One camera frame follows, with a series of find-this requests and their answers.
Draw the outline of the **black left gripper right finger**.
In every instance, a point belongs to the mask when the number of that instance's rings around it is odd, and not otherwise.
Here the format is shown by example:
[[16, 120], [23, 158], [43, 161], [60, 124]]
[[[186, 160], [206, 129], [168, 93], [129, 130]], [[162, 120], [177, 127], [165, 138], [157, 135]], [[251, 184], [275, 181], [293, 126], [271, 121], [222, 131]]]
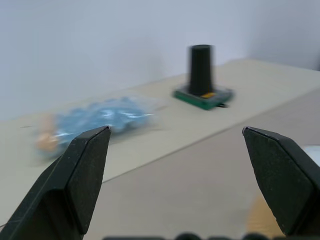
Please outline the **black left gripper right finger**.
[[320, 236], [320, 166], [291, 138], [242, 131], [259, 189], [286, 236]]

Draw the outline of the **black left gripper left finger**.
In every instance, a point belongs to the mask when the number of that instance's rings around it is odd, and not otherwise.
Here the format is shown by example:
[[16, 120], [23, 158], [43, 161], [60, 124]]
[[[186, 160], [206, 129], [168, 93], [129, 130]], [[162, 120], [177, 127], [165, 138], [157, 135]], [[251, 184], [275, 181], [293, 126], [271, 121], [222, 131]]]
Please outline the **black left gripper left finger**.
[[0, 240], [83, 240], [102, 186], [111, 130], [81, 133], [35, 181]]

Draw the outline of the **white paper cup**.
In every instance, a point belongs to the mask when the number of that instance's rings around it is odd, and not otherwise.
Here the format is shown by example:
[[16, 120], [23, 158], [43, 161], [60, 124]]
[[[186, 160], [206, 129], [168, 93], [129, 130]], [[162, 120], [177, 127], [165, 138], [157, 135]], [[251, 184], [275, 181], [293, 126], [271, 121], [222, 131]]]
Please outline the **white paper cup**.
[[302, 149], [320, 167], [320, 145], [305, 145]]

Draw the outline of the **orange paper cup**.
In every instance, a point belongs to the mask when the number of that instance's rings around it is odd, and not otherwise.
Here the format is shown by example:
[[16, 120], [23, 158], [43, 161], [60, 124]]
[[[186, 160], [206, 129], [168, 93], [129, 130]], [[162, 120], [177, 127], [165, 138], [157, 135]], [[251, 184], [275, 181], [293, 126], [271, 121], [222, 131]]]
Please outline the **orange paper cup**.
[[268, 238], [283, 237], [276, 218], [260, 193], [254, 200], [246, 223], [247, 233], [258, 233]]

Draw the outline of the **clear bag of blue items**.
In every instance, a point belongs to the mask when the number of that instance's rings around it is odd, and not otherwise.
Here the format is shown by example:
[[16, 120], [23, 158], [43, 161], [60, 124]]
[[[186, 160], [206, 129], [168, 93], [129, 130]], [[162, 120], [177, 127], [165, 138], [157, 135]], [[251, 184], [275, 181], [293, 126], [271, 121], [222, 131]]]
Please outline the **clear bag of blue items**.
[[83, 132], [108, 126], [114, 136], [150, 127], [166, 105], [153, 97], [121, 96], [49, 115], [38, 131], [36, 146], [47, 158], [60, 156]]

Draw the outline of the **black cone on green base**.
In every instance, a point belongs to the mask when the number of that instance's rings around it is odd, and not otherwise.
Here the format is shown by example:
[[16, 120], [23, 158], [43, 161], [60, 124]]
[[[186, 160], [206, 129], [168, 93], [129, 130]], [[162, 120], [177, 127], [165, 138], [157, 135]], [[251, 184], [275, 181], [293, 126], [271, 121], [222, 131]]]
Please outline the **black cone on green base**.
[[189, 75], [187, 83], [173, 91], [172, 96], [182, 102], [209, 111], [226, 108], [234, 97], [229, 88], [217, 88], [212, 70], [212, 46], [192, 45], [189, 48]]

